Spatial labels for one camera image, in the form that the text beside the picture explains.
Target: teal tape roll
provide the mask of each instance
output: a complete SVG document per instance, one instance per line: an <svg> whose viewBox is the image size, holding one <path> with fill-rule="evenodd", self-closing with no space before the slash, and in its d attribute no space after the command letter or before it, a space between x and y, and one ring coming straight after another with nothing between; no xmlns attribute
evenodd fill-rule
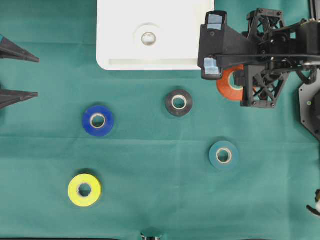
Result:
<svg viewBox="0 0 320 240"><path fill-rule="evenodd" d="M225 159L219 159L218 156L223 151L227 153L227 157ZM238 164L239 151L231 142L218 141L210 148L209 159L215 168L222 171L228 171Z"/></svg>

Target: round black disc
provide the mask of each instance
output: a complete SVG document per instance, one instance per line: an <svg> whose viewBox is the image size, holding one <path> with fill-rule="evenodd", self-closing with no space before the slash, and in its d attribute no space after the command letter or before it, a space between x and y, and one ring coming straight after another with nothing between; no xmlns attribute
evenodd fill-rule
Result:
<svg viewBox="0 0 320 240"><path fill-rule="evenodd" d="M182 107L177 107L174 105L175 99L181 99L184 102ZM176 89L170 92L165 98L165 107L170 114L176 117L182 117L190 112L193 105L191 95L182 89Z"/></svg>

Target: yellow tape roll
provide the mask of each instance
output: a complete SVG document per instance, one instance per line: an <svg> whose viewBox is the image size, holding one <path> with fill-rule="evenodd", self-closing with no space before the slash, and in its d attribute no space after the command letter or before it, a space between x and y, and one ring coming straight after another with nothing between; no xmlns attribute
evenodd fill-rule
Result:
<svg viewBox="0 0 320 240"><path fill-rule="evenodd" d="M88 184L91 191L88 196L82 196L80 194L80 186ZM80 174L75 176L68 187L68 195L75 205L79 207L88 207L94 204L100 197L102 192L102 186L99 180L90 174Z"/></svg>

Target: green cloth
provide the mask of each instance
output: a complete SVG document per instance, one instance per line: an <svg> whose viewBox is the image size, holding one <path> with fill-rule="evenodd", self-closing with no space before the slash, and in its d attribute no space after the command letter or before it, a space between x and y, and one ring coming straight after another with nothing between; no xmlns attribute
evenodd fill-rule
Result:
<svg viewBox="0 0 320 240"><path fill-rule="evenodd" d="M288 25L309 17L307 0L216 0L240 32L258 7L283 10ZM306 210L320 186L319 144L300 124L295 73L275 109L240 107L200 71L101 69L96 21L95 0L1 1L1 33L40 63L0 61L2 88L39 92L0 111L0 237L319 239L320 219ZM193 98L182 118L164 104L176 88ZM95 104L115 119L103 138L82 128ZM230 172L209 162L219 140L239 149ZM102 196L80 208L67 188L83 172Z"/></svg>

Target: orange tape roll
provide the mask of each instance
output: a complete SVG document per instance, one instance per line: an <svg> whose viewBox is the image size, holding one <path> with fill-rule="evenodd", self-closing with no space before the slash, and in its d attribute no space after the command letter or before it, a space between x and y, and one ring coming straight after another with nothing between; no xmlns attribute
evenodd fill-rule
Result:
<svg viewBox="0 0 320 240"><path fill-rule="evenodd" d="M241 64L224 70L222 78L216 81L216 88L219 93L231 101L241 101L243 96L243 87L235 88L230 84L231 74L238 70L244 70L244 66Z"/></svg>

